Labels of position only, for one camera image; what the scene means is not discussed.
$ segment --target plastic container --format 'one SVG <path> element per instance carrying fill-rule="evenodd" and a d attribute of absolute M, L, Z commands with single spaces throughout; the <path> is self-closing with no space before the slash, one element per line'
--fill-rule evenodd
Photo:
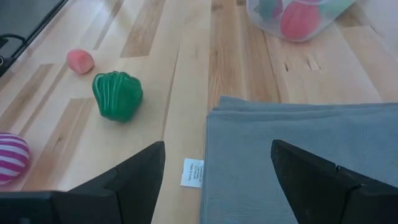
<path fill-rule="evenodd" d="M 247 0 L 248 14 L 261 29 L 302 42 L 333 22 L 355 0 Z"/>

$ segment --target gray cloth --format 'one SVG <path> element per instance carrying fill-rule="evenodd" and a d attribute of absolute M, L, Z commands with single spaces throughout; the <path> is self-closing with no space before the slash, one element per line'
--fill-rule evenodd
<path fill-rule="evenodd" d="M 297 223 L 271 142 L 398 187 L 398 104 L 287 105 L 222 97 L 207 119 L 202 224 Z"/>

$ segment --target fabric tag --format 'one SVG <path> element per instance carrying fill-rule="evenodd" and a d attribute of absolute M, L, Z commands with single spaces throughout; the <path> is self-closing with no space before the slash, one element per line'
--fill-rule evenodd
<path fill-rule="evenodd" d="M 181 177 L 181 186 L 201 188 L 203 181 L 203 165 L 205 161 L 185 159 Z"/>

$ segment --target striped ball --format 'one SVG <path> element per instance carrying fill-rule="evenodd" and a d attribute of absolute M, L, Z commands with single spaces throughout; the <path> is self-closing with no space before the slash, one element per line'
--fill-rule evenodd
<path fill-rule="evenodd" d="M 0 184 L 14 180 L 29 163 L 29 147 L 18 135 L 0 133 Z"/>

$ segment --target small pink ball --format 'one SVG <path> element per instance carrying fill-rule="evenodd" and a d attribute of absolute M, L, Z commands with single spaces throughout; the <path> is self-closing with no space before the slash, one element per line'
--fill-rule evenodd
<path fill-rule="evenodd" d="M 77 74 L 84 74 L 94 66 L 93 56 L 85 50 L 75 49 L 68 52 L 67 64 Z"/>
<path fill-rule="evenodd" d="M 17 178 L 29 165 L 29 147 L 18 135 L 0 133 L 0 185 Z"/>

